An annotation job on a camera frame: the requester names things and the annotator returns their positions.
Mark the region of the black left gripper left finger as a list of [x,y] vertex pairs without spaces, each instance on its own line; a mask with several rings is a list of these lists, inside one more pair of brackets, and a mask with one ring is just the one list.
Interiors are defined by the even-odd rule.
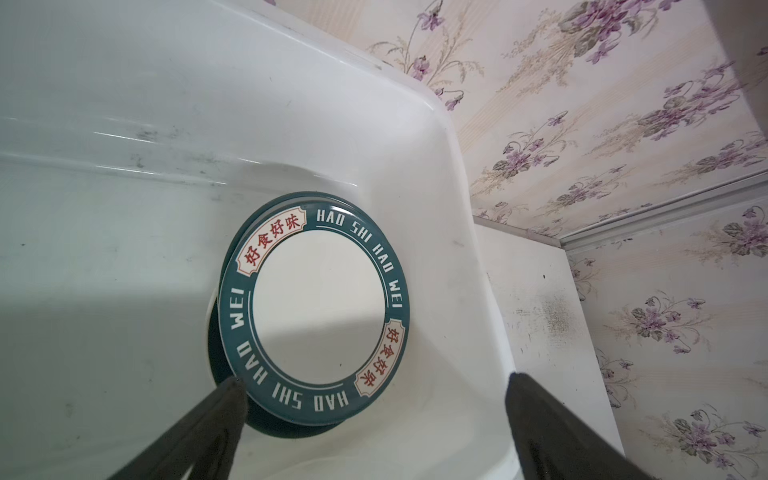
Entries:
[[230,377],[111,477],[227,479],[247,413],[244,383]]

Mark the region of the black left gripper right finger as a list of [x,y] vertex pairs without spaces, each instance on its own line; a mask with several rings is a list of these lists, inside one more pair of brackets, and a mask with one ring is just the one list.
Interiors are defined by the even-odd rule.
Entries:
[[525,373],[510,375],[505,409],[526,479],[651,479]]

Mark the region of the green rim lettered plate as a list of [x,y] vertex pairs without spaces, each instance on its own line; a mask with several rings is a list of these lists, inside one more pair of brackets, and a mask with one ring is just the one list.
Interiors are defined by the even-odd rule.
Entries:
[[394,378],[410,327],[409,292],[382,230],[321,192],[253,213],[223,261],[212,317],[223,367],[259,426],[327,430],[371,406]]

